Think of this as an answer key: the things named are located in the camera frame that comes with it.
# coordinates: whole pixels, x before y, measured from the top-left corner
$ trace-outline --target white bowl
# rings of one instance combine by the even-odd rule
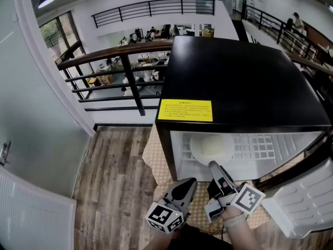
[[[221,148],[223,148],[223,150],[216,155],[204,155],[201,151],[202,140],[212,135],[221,137]],[[194,158],[203,165],[208,166],[209,162],[213,160],[215,160],[219,165],[222,165],[224,162],[227,162],[232,158],[235,151],[235,142],[230,134],[196,133],[191,137],[189,148]]]

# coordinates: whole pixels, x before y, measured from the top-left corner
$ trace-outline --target fridge door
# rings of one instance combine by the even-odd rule
[[[333,228],[333,161],[325,161],[266,193],[263,207],[288,238]]]

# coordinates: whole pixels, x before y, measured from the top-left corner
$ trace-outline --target wooden handrail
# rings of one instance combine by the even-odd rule
[[[59,70],[63,70],[66,68],[78,66],[81,64],[111,58],[111,57],[117,57],[121,55],[130,55],[130,54],[138,54],[138,53],[144,53],[144,52],[155,52],[155,51],[169,51],[172,48],[172,41],[159,41],[159,42],[147,42],[147,43],[138,43],[138,44],[130,44],[130,45],[124,45],[124,46],[118,46],[113,48],[108,48],[100,51],[96,51],[81,57],[77,57],[71,60],[64,61],[58,65]],[[286,52],[287,56],[296,63],[299,63],[301,65],[305,65],[307,67],[318,69],[322,72],[325,72],[333,77],[333,71],[325,68],[324,66],[317,64],[311,60],[308,60],[306,58],[300,57],[295,54],[291,54]]]
[[[315,63],[311,60],[308,60],[304,57],[300,57],[300,56],[295,55],[295,54],[291,54],[291,53],[286,53],[286,54],[289,56],[289,58],[293,62],[299,63],[301,65],[305,65],[305,66],[313,68],[313,69],[318,69],[322,72],[325,72],[325,73],[329,74],[330,76],[333,76],[333,71],[325,68],[323,65],[320,65],[318,63]]]
[[[117,57],[121,55],[130,55],[130,54],[138,54],[144,52],[155,52],[155,51],[168,51],[171,50],[173,42],[172,41],[159,41],[159,42],[147,42],[147,43],[137,43],[137,44],[129,44],[124,46],[118,46],[113,48],[108,48],[100,51],[96,51],[90,54],[86,54],[81,57],[76,57],[71,60],[64,61],[58,64],[58,69],[63,70],[70,67],[82,65],[85,63]]]

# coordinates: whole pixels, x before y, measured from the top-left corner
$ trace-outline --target person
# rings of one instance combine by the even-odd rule
[[[254,0],[251,0],[251,1],[250,1],[250,6],[255,7]]]
[[[167,59],[166,59],[166,61],[164,62],[165,65],[169,64],[170,53],[167,53],[166,56],[167,56]]]
[[[179,36],[179,29],[178,29],[177,25],[175,25],[175,26],[173,27],[173,30],[174,30],[174,32],[175,32],[175,36]]]
[[[295,12],[292,15],[295,17],[295,20],[293,21],[293,26],[296,28],[296,30],[298,32],[300,32],[301,34],[303,34],[303,31],[304,31],[304,23],[303,23],[303,21],[300,19],[300,16],[298,15],[297,12]]]
[[[130,38],[131,38],[130,43],[132,43],[132,44],[136,44],[137,43],[137,35],[135,33],[132,33],[130,35]]]
[[[170,25],[163,25],[163,29],[161,32],[162,39],[170,39]]]
[[[155,30],[155,28],[154,27],[151,27],[151,29],[150,29],[150,38],[151,39],[155,39],[155,34],[156,34],[156,30]]]
[[[159,61],[157,64],[158,65],[164,65],[163,61]],[[154,70],[150,76],[152,81],[163,81],[164,80],[164,76],[165,76],[165,70]]]
[[[262,250],[254,237],[242,211],[234,206],[226,207],[222,213],[224,226],[228,232],[231,245],[212,235],[202,233],[187,224],[182,229],[170,234],[159,234],[144,250],[184,250],[184,249],[220,249],[220,250]]]
[[[152,64],[150,63],[150,59],[147,58],[144,60],[144,64],[142,65],[142,67],[151,67]],[[150,81],[150,75],[152,74],[152,70],[143,70],[142,72],[137,72],[139,73],[138,75],[141,75],[144,77],[144,81]]]
[[[151,42],[152,41],[152,37],[151,37],[151,32],[150,31],[147,31],[147,34],[146,34],[146,42]]]
[[[331,58],[333,58],[333,46],[327,46],[325,52],[328,53]]]

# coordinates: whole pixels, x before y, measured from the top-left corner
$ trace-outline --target wooden floor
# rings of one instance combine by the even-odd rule
[[[97,130],[73,195],[78,201],[75,249],[141,250],[148,244],[151,235],[144,216],[156,187],[151,169],[142,160],[149,134],[150,128]],[[263,249],[269,250],[326,250],[332,239],[331,231],[287,239],[273,220],[254,233]]]

